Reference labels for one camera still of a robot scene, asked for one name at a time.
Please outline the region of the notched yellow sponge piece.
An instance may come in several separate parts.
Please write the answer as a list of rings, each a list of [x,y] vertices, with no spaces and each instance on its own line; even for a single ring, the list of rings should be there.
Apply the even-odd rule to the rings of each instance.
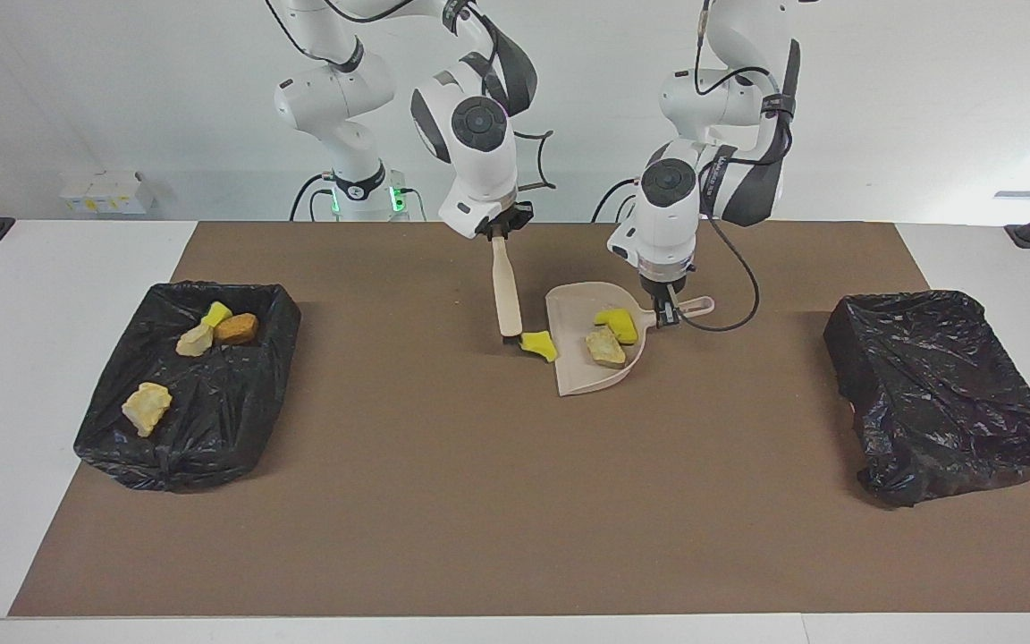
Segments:
[[[640,339],[633,315],[626,309],[604,309],[595,315],[594,325],[604,326],[621,345],[633,346]]]

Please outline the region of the beige brush black bristles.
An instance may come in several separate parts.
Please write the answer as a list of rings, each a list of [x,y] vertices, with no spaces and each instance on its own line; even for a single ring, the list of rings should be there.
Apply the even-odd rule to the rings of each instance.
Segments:
[[[507,250],[506,238],[501,235],[490,238],[492,249],[492,289],[497,311],[497,327],[502,340],[508,345],[518,345],[523,334],[523,319],[520,314],[518,282]]]

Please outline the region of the pale beige foam chunk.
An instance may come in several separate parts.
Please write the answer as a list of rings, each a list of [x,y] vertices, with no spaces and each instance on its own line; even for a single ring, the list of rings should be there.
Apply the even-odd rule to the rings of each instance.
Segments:
[[[608,369],[624,369],[627,355],[621,343],[608,326],[596,326],[585,335],[585,346],[590,359],[597,366]]]

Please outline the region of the beige plastic dustpan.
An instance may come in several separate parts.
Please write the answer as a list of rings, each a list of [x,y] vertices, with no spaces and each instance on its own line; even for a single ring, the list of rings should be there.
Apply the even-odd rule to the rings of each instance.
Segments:
[[[598,364],[587,348],[586,337],[595,330],[600,311],[625,309],[633,319],[638,341],[624,347],[622,367]],[[616,385],[640,361],[646,331],[659,326],[661,311],[642,309],[626,289],[606,282],[569,283],[548,291],[546,313],[549,333],[557,350],[554,363],[559,395],[593,393]]]

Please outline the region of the oval beige chunk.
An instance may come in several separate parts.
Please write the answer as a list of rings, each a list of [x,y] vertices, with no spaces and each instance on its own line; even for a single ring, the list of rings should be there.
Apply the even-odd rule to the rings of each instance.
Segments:
[[[175,345],[177,355],[203,355],[213,346],[215,331],[213,327],[200,323],[181,335]]]

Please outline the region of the jagged beige chunk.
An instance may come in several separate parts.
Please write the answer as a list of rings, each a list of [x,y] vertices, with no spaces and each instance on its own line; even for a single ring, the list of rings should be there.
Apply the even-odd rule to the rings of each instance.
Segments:
[[[171,391],[164,385],[143,382],[123,401],[122,413],[135,427],[139,437],[149,437],[171,407],[172,400]]]

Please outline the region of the black bag lined bin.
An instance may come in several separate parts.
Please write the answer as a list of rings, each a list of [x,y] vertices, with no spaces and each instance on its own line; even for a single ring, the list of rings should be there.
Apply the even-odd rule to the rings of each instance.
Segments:
[[[876,500],[912,508],[1030,481],[1030,385],[976,298],[846,296],[824,342]]]
[[[258,338],[179,355],[175,344],[213,302],[258,317]],[[73,443],[82,463],[134,490],[195,492],[249,474],[273,434],[297,347],[301,310],[279,284],[158,283],[123,330]],[[122,404],[140,384],[172,402],[151,436]]]

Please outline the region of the brown table mat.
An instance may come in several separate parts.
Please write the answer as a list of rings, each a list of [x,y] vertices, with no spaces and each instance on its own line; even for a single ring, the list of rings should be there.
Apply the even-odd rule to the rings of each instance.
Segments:
[[[1030,612],[1030,482],[876,504],[823,330],[926,282],[892,225],[730,237],[762,308],[647,337],[560,398],[497,338],[490,253],[445,225],[204,223],[177,280],[302,311],[248,477],[134,492],[80,466],[13,616]]]

